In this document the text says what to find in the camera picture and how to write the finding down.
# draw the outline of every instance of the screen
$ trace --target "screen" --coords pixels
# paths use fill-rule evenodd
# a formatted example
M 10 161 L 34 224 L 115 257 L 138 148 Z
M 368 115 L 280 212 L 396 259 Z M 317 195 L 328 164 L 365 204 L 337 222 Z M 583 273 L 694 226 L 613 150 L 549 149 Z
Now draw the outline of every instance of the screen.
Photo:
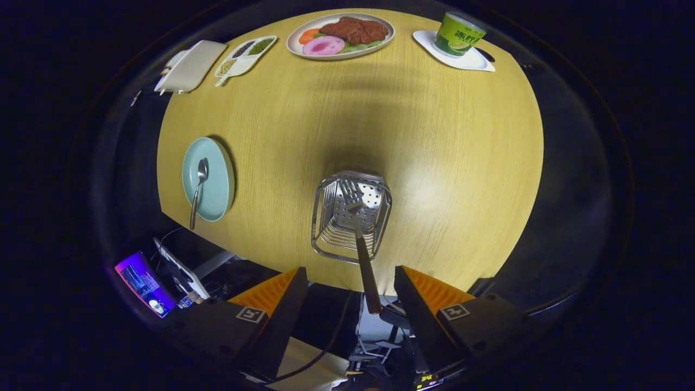
M 132 254 L 115 269 L 131 291 L 160 318 L 176 305 L 174 298 L 157 282 L 142 253 Z

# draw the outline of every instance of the white coaster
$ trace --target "white coaster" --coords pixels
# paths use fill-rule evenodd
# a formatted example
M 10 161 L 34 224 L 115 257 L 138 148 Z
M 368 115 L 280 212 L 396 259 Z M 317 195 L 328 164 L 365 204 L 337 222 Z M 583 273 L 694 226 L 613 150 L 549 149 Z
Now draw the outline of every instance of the white coaster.
M 460 70 L 484 70 L 487 72 L 495 72 L 494 65 L 483 57 L 483 55 L 480 54 L 480 52 L 474 47 L 459 58 L 453 58 L 439 53 L 433 46 L 434 37 L 436 37 L 436 31 L 416 31 L 413 33 L 413 38 L 415 38 L 415 40 L 418 41 L 418 43 L 422 45 L 425 50 L 427 50 L 437 60 L 440 60 L 442 63 L 445 63 L 450 67 L 458 68 Z

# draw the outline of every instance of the white tray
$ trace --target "white tray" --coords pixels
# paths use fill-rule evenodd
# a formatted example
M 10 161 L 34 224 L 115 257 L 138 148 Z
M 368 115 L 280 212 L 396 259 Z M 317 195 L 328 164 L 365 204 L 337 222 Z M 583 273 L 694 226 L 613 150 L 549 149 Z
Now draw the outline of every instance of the white tray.
M 474 47 L 468 50 L 466 54 L 459 58 L 453 58 L 445 56 L 439 53 L 433 46 L 434 38 L 436 37 L 436 31 L 416 31 L 413 33 L 413 38 L 420 45 L 422 45 L 425 50 L 427 50 L 433 57 L 437 60 L 449 65 L 450 67 L 458 68 L 460 70 L 484 70 L 487 72 L 495 72 L 495 66 L 490 63 L 478 50 Z
M 203 78 L 213 66 L 215 60 L 227 48 L 223 43 L 202 40 L 193 45 L 178 61 L 174 58 L 171 63 L 175 64 L 172 69 L 165 74 L 154 87 L 158 93 L 165 91 L 176 91 L 178 93 L 188 93 L 200 85 Z
M 267 40 L 267 39 L 272 39 L 272 42 L 268 44 L 268 46 L 263 49 L 261 53 L 257 54 L 248 54 L 251 49 L 253 49 L 256 44 L 262 40 Z M 219 87 L 224 82 L 227 80 L 228 77 L 234 77 L 234 76 L 239 76 L 241 74 L 244 74 L 246 72 L 249 72 L 249 70 L 254 66 L 254 64 L 258 61 L 258 59 L 264 55 L 271 46 L 275 44 L 275 41 L 277 41 L 277 35 L 268 35 L 266 37 L 260 37 L 260 38 L 255 38 L 252 40 L 245 41 L 238 45 L 237 47 L 234 48 L 234 50 L 229 53 L 227 57 L 222 60 L 218 68 L 215 70 L 215 77 L 219 77 L 220 80 L 215 84 L 215 87 Z M 234 57 L 234 54 L 244 47 L 249 42 L 253 42 L 254 44 L 246 48 L 246 50 L 239 56 L 239 57 Z M 227 70 L 227 72 L 222 73 L 222 65 L 226 63 L 228 60 L 236 60 L 234 64 Z

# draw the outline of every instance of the green can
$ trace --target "green can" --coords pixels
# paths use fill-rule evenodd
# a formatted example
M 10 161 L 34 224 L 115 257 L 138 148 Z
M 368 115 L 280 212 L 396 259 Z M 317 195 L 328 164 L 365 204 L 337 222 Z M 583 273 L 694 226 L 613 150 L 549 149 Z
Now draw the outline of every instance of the green can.
M 449 57 L 460 57 L 485 36 L 486 31 L 454 13 L 444 20 L 434 39 L 434 48 Z

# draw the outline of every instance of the green beans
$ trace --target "green beans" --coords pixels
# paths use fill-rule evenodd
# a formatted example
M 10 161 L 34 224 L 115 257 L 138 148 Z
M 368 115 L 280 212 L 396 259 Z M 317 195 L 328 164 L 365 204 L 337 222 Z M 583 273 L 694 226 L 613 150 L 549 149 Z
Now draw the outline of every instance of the green beans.
M 251 48 L 251 50 L 249 51 L 249 55 L 261 53 L 266 47 L 268 47 L 268 45 L 270 45 L 271 42 L 272 38 L 268 38 L 267 40 L 262 40 L 258 42 L 255 46 Z

